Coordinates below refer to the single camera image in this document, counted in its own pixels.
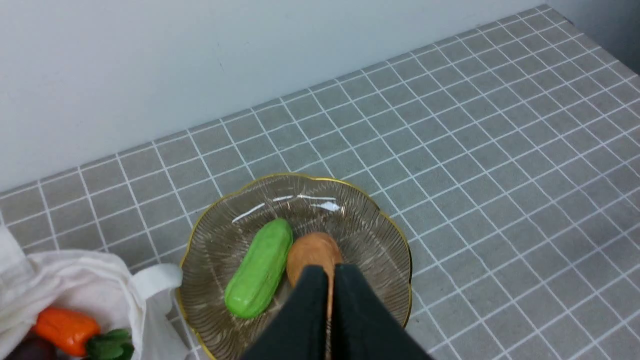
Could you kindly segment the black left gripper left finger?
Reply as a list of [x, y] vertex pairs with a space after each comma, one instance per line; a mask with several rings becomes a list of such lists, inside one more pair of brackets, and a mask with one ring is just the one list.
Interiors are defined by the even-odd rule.
[[319, 265], [304, 267], [276, 317], [242, 360], [323, 360], [326, 354], [329, 278]]

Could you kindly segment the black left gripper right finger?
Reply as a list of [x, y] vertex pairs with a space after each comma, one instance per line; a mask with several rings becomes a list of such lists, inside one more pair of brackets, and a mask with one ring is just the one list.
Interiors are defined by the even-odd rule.
[[404, 330], [354, 264], [334, 267], [333, 360], [431, 360]]

